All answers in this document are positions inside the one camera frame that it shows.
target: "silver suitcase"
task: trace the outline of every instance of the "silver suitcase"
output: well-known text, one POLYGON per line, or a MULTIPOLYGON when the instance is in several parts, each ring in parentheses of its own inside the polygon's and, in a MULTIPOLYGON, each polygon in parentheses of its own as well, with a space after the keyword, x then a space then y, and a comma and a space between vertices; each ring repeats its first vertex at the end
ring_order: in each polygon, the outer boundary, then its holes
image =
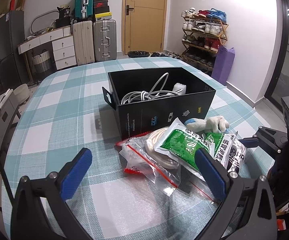
POLYGON ((117 23, 115 20, 102 20, 93 23, 95 61, 117 59, 117 23))
POLYGON ((73 44, 77 65, 94 63, 92 21, 73 24, 73 44))

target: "wooden door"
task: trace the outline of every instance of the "wooden door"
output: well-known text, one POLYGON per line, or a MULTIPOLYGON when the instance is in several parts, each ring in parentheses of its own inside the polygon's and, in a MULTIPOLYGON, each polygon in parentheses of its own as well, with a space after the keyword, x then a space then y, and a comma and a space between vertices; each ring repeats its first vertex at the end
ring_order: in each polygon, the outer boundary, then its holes
POLYGON ((161 51, 165 0, 126 0, 125 13, 125 54, 161 51))

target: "red sneaker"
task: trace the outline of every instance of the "red sneaker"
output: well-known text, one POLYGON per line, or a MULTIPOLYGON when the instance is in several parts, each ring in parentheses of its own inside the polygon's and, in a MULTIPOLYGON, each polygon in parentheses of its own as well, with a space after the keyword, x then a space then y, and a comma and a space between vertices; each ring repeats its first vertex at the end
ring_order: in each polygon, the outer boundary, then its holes
POLYGON ((212 41, 212 44, 211 44, 211 50, 215 51, 215 52, 218 52, 218 49, 221 45, 220 41, 219 40, 216 40, 216 39, 211 39, 212 41))
POLYGON ((210 11, 208 11, 208 10, 205 10, 205 11, 199 10, 199 12, 196 13, 194 16, 206 18, 206 15, 209 14, 209 13, 210 13, 210 11))
POLYGON ((205 48, 206 49, 210 49, 211 48, 211 38, 206 38, 206 42, 205 42, 205 48))

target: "blue shoe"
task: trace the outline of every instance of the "blue shoe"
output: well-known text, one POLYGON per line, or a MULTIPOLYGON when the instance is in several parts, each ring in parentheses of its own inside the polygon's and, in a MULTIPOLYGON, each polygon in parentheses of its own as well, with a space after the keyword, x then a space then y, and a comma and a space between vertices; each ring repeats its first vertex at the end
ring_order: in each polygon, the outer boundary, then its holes
POLYGON ((221 20, 223 23, 227 23, 227 15, 225 12, 216 10, 214 8, 212 8, 210 10, 210 13, 206 15, 207 18, 213 18, 213 19, 218 19, 221 20))

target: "door lock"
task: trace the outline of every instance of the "door lock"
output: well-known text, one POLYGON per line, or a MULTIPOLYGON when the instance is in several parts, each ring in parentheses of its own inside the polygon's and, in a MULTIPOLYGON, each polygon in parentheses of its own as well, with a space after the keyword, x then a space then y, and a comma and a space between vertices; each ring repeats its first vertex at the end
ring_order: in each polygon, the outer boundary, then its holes
POLYGON ((134 8, 130 8, 129 5, 126 6, 126 15, 129 15, 129 10, 134 10, 134 8))

